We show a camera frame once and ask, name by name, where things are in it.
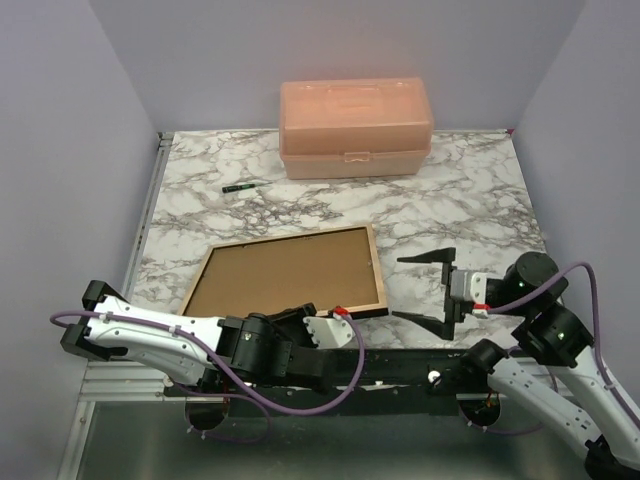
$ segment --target white marble surface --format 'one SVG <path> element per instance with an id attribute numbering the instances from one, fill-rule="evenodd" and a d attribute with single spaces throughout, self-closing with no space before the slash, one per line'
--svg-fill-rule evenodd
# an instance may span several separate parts
<path id="1" fill-rule="evenodd" d="M 223 185 L 273 184 L 223 195 Z M 371 222 L 389 308 L 443 317 L 438 266 L 396 257 L 455 246 L 456 265 L 502 276 L 543 250 L 513 144 L 506 133 L 436 133 L 416 176 L 293 181 L 275 131 L 176 134 L 144 246 L 133 303 L 175 312 L 207 248 L 246 239 Z M 517 321 L 468 317 L 443 341 L 395 317 L 362 321 L 369 347 L 461 347 L 515 341 Z"/>

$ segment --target gray wall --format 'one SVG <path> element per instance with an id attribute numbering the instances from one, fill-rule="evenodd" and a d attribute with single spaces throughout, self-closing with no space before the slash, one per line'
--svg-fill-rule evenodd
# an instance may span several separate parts
<path id="1" fill-rule="evenodd" d="M 275 127 L 285 80 L 419 75 L 438 128 L 510 128 L 584 0 L 90 0 L 158 130 Z"/>
<path id="2" fill-rule="evenodd" d="M 0 15 L 0 476 L 55 478 L 85 362 L 48 315 L 122 282 L 157 136 L 84 0 Z"/>
<path id="3" fill-rule="evenodd" d="M 589 0 L 515 132 L 548 247 L 598 276 L 604 353 L 640 401 L 640 2 Z M 569 305 L 590 322 L 584 274 Z"/>

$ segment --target marble tabletop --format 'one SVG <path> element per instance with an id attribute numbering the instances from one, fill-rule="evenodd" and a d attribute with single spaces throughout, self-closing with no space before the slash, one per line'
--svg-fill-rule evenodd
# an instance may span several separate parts
<path id="1" fill-rule="evenodd" d="M 268 186 L 223 195 L 221 187 Z M 210 245 L 372 223 L 389 309 L 443 317 L 437 265 L 396 258 L 457 247 L 456 265 L 502 276 L 519 255 L 544 250 L 513 143 L 504 132 L 436 132 L 415 176 L 288 180 L 274 130 L 180 132 L 148 226 L 132 303 L 176 312 Z M 361 321 L 368 347 L 508 347 L 509 317 L 468 316 L 443 341 L 392 316 Z"/>

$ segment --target box lid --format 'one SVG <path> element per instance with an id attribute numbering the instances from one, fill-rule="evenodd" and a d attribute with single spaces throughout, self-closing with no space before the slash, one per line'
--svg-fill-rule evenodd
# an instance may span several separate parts
<path id="1" fill-rule="evenodd" d="M 281 89 L 285 156 L 425 151 L 433 116 L 422 80 L 287 82 Z"/>

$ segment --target wooden frame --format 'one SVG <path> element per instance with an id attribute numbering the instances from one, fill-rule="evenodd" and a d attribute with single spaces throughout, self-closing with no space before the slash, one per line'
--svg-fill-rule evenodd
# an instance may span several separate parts
<path id="1" fill-rule="evenodd" d="M 357 231 L 357 230 L 362 230 L 364 229 L 366 231 L 366 238 L 367 238 L 367 242 L 368 242 L 368 247 L 369 247 L 369 257 L 370 257 L 370 266 L 373 272 L 373 281 L 375 283 L 375 296 L 377 297 L 377 301 L 373 302 L 373 303 L 367 303 L 367 304 L 363 304 L 363 305 L 342 305 L 346 308 L 349 309 L 349 311 L 354 314 L 355 317 L 367 317 L 367 316 L 380 316 L 380 315 L 386 315 L 388 313 L 388 308 L 387 308 L 387 297 L 384 291 L 384 283 L 382 280 L 382 272 L 380 269 L 380 260 L 378 258 L 378 251 L 376 248 L 376 242 L 375 242 L 375 235 L 373 232 L 373 227 L 371 224 L 362 224 L 362 225 L 354 225 L 354 226 L 350 226 L 350 227 L 341 227 L 341 228 L 332 228 L 332 229 L 327 229 L 327 230 L 319 230 L 319 231 L 314 231 L 314 232 L 304 232 L 304 233 L 298 233 L 298 234 L 294 234 L 294 235 L 284 235 L 284 236 L 278 236 L 278 237 L 270 237 L 270 238 L 263 238 L 263 239 L 258 239 L 258 240 L 251 240 L 251 241 L 247 241 L 247 242 L 236 242 L 236 243 L 231 243 L 231 244 L 224 244 L 224 245 L 214 245 L 211 246 L 204 259 L 202 260 L 202 262 L 200 263 L 200 266 L 198 268 L 198 271 L 196 272 L 193 281 L 191 283 L 191 286 L 189 287 L 189 289 L 187 290 L 187 293 L 183 299 L 182 305 L 180 306 L 180 309 L 178 311 L 178 313 L 180 315 L 186 315 L 187 310 L 189 308 L 189 305 L 191 304 L 192 300 L 194 299 L 194 296 L 196 295 L 196 292 L 198 290 L 198 286 L 201 283 L 201 280 L 203 279 L 203 276 L 205 274 L 205 272 L 207 271 L 210 262 L 213 259 L 214 254 L 217 251 L 220 251 L 222 249 L 228 249 L 228 248 L 238 248 L 238 247 L 247 247 L 247 246 L 251 246 L 251 245 L 257 245 L 257 244 L 264 244 L 264 243 L 272 243 L 272 242 L 279 242 L 279 241 L 283 241 L 283 240 L 292 240 L 292 239 L 298 239 L 298 238 L 307 238 L 307 237 L 314 237 L 314 236 L 318 236 L 318 235 L 332 235 L 332 234 L 336 234 L 336 233 L 340 233 L 340 232 L 351 232 L 351 231 Z M 339 266 L 336 266 L 336 272 L 339 271 Z M 288 305 L 288 307 L 295 307 L 298 305 Z M 208 314 L 206 316 L 212 316 L 212 315 L 222 315 L 225 314 L 225 312 L 207 312 Z M 266 314 L 273 314 L 273 313 L 277 313 L 277 312 L 262 312 L 262 313 L 266 313 Z M 324 316 L 327 315 L 328 312 L 327 310 L 319 310 L 318 311 L 318 315 L 320 316 Z"/>

